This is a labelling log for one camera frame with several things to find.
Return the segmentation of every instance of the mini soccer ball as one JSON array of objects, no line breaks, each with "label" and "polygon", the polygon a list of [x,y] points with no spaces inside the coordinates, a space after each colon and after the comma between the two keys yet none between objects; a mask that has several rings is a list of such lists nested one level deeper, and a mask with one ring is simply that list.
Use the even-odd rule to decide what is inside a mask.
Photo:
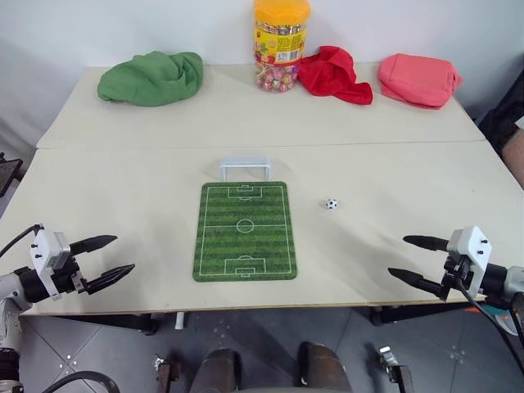
[{"label": "mini soccer ball", "polygon": [[327,202],[326,202],[326,207],[328,209],[336,209],[336,207],[338,206],[338,202],[336,199],[328,199]]}]

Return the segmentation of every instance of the green cloth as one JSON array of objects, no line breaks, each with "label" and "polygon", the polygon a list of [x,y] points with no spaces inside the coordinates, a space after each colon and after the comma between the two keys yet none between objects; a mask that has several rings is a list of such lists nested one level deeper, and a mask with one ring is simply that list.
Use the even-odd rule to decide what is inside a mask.
[{"label": "green cloth", "polygon": [[168,56],[154,51],[111,68],[100,78],[97,92],[104,101],[160,106],[197,94],[203,77],[204,65],[196,53]]}]

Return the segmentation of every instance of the black cable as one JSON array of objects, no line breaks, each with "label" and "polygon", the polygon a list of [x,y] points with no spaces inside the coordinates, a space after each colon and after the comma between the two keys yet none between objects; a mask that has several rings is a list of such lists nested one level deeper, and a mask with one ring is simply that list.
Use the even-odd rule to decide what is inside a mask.
[{"label": "black cable", "polygon": [[457,280],[457,283],[458,283],[458,289],[460,289],[460,291],[462,292],[462,294],[464,295],[464,297],[466,299],[468,299],[468,301],[475,306],[476,309],[478,309],[482,315],[484,315],[486,318],[488,318],[490,320],[491,323],[493,323],[493,325],[496,327],[497,329],[497,332],[499,332],[499,335],[502,337],[502,339],[504,340],[504,343],[506,344],[506,346],[508,347],[509,351],[511,352],[511,355],[512,357],[515,359],[515,361],[517,362],[518,364],[518,367],[520,368],[521,370],[521,373],[522,375],[524,375],[524,364],[522,363],[521,361],[521,358],[520,356],[518,355],[518,353],[515,351],[515,348],[513,348],[513,345],[511,343],[511,341],[509,340],[508,338],[508,335],[506,334],[506,331],[504,331],[504,329],[502,329],[502,327],[499,325],[499,323],[495,320],[495,318],[493,318],[485,309],[483,309],[481,307],[481,305],[479,305],[477,303],[477,301],[475,299],[473,299],[468,291],[466,291],[466,288],[464,287],[464,283],[462,280],[458,279]]},{"label": "black cable", "polygon": [[53,393],[64,385],[67,385],[72,381],[78,381],[79,379],[87,379],[88,381],[98,382],[106,388],[108,393],[120,393],[120,389],[116,385],[115,381],[113,381],[107,375],[97,373],[95,371],[78,371],[77,373],[69,374],[50,385],[42,393]]},{"label": "black cable", "polygon": [[28,233],[32,231],[38,231],[39,229],[42,229],[42,226],[40,224],[35,224],[29,228],[27,228],[24,232],[22,232],[20,235],[15,237],[13,240],[11,240],[9,243],[7,243],[7,246],[3,247],[0,251],[0,258],[3,257],[3,255],[9,251],[11,247],[13,247],[22,237],[27,235]]}]

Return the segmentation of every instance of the wall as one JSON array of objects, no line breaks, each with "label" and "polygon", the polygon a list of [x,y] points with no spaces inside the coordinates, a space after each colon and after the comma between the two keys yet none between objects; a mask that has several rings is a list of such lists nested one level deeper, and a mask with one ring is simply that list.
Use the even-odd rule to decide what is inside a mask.
[{"label": "wall", "polygon": [[[511,85],[524,53],[522,0],[310,0],[307,52],[356,61],[396,52],[451,60],[457,98],[477,116]],[[194,51],[251,61],[251,0],[0,0],[0,147],[30,154],[85,66],[137,53]]]}]

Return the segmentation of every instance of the green field mat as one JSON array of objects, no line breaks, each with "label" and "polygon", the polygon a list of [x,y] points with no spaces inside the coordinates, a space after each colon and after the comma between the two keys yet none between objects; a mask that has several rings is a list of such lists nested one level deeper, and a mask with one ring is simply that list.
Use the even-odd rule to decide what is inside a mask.
[{"label": "green field mat", "polygon": [[193,278],[209,282],[295,277],[286,184],[204,184]]}]

